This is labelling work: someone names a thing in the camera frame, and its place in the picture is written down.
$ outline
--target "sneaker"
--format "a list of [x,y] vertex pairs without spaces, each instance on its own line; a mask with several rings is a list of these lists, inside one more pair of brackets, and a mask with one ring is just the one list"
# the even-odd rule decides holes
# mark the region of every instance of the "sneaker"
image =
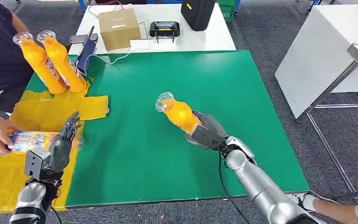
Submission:
[[300,206],[302,209],[304,209],[305,211],[307,212],[311,212],[313,210],[309,210],[309,209],[306,209],[303,205],[303,201],[304,201],[304,196],[305,195],[311,195],[311,196],[314,196],[315,198],[319,199],[319,200],[322,200],[322,201],[328,201],[328,202],[331,202],[331,203],[336,203],[338,204],[338,202],[334,201],[334,200],[331,200],[331,199],[328,199],[326,197],[322,197],[320,195],[318,195],[317,193],[313,192],[312,190],[308,191],[308,192],[305,192],[305,193],[298,193],[298,194],[286,194],[287,197],[292,200],[294,203],[298,204],[298,206]]
[[298,194],[286,194],[286,196],[292,200],[294,203],[296,203],[298,206],[300,206],[302,209],[304,209],[307,212],[312,212],[312,210],[306,209],[303,205],[304,201],[304,195],[308,194],[306,193],[298,193]]

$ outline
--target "metal frame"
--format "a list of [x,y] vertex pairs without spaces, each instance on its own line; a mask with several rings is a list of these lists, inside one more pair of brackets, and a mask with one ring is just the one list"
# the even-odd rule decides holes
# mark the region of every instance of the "metal frame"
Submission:
[[307,116],[308,120],[311,122],[313,128],[315,129],[316,133],[318,134],[320,140],[323,143],[324,148],[326,149],[327,153],[331,160],[333,160],[334,165],[340,172],[342,179],[344,180],[346,186],[348,187],[350,193],[340,195],[336,198],[336,200],[348,200],[358,197],[358,190],[353,187],[352,182],[349,180],[347,174],[345,173],[344,169],[342,168],[340,162],[338,161],[336,155],[334,154],[333,150],[331,149],[329,143],[327,142],[326,138],[323,136],[322,131],[318,127],[316,121],[311,115],[311,111],[315,108],[358,108],[358,104],[328,104],[323,105],[320,104],[323,99],[333,91],[349,74],[351,74],[356,68],[358,67],[358,63],[356,61],[352,61],[351,64],[343,71],[341,74],[323,91],[318,98],[297,118],[300,119],[304,115]]

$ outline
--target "silver robotic arm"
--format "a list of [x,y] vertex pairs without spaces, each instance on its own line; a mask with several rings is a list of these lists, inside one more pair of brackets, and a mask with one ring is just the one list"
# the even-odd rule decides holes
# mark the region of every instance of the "silver robotic arm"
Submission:
[[219,151],[226,165],[234,171],[249,200],[270,224],[324,224],[291,201],[261,169],[252,151],[239,139],[227,136],[210,115],[193,111],[202,125],[186,135],[190,143]]
[[57,198],[64,168],[76,131],[81,126],[79,112],[72,114],[51,142],[48,150],[35,147],[27,151],[24,172],[31,176],[20,191],[10,224],[45,224],[52,201]]

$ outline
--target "black cable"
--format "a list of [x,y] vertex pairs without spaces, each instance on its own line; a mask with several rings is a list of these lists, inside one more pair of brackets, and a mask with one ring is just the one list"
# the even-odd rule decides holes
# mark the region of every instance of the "black cable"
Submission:
[[58,215],[58,212],[51,206],[51,210],[53,210],[53,212],[55,213],[55,215],[57,216],[58,218],[58,221],[60,222],[60,224],[62,224],[62,221],[61,221],[61,218],[60,216]]
[[233,206],[235,207],[235,209],[237,210],[237,212],[242,216],[243,220],[245,220],[245,222],[247,224],[249,224],[250,222],[248,221],[248,219],[245,217],[245,215],[240,211],[240,209],[237,207],[237,205],[234,203],[234,201],[230,198],[230,196],[228,195],[228,192],[227,192],[227,189],[226,189],[226,186],[224,186],[224,182],[223,182],[223,177],[221,175],[221,151],[220,151],[220,147],[217,146],[218,150],[219,150],[219,177],[220,177],[220,182],[221,182],[221,186],[223,187],[224,189],[224,193],[226,194],[227,196],[227,199],[231,201],[231,203],[233,204]]
[[355,198],[352,198],[352,201],[353,201],[356,205],[358,205],[358,202],[355,200]]

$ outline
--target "plastic bottle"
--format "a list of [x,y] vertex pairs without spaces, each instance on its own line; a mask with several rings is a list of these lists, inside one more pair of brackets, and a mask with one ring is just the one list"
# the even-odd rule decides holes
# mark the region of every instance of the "plastic bottle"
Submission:
[[69,60],[66,48],[56,40],[55,33],[45,30],[38,34],[37,39],[44,45],[47,56],[57,68],[69,90],[74,93],[85,90],[86,81],[77,67]]
[[193,114],[185,102],[176,101],[172,93],[164,92],[156,100],[156,110],[164,112],[168,119],[187,134],[191,133],[201,121]]
[[20,46],[24,58],[50,93],[57,95],[67,90],[64,80],[47,58],[46,51],[34,42],[34,38],[30,33],[21,32],[14,35],[13,42]]

